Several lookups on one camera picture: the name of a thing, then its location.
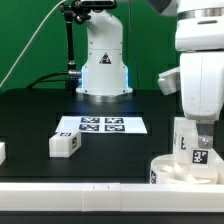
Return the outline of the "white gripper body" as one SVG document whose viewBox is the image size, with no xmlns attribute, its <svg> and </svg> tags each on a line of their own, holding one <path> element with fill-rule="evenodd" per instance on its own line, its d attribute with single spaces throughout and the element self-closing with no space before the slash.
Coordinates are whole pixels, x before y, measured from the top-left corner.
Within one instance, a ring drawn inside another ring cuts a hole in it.
<svg viewBox="0 0 224 224">
<path fill-rule="evenodd" d="M 224 51 L 182 53 L 177 68 L 160 73 L 164 95 L 181 91 L 189 120 L 216 121 L 224 104 Z"/>
</svg>

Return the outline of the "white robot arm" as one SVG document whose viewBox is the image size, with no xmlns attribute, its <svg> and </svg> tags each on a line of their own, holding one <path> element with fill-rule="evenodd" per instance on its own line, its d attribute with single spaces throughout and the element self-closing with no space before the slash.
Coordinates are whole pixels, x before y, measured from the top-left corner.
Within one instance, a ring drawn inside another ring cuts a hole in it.
<svg viewBox="0 0 224 224">
<path fill-rule="evenodd" d="M 197 145 L 213 146 L 214 123 L 224 105 L 224 0 L 147 0 L 177 18 L 179 88 L 185 118 L 196 122 Z"/>
</svg>

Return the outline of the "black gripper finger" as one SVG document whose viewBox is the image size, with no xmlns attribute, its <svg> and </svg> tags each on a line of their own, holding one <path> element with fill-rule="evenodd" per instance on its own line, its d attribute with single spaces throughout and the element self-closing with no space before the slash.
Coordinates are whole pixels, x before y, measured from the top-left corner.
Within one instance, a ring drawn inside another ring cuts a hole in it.
<svg viewBox="0 0 224 224">
<path fill-rule="evenodd" d="M 203 149 L 213 147 L 214 123 L 210 121 L 197 121 L 198 146 Z"/>
</svg>

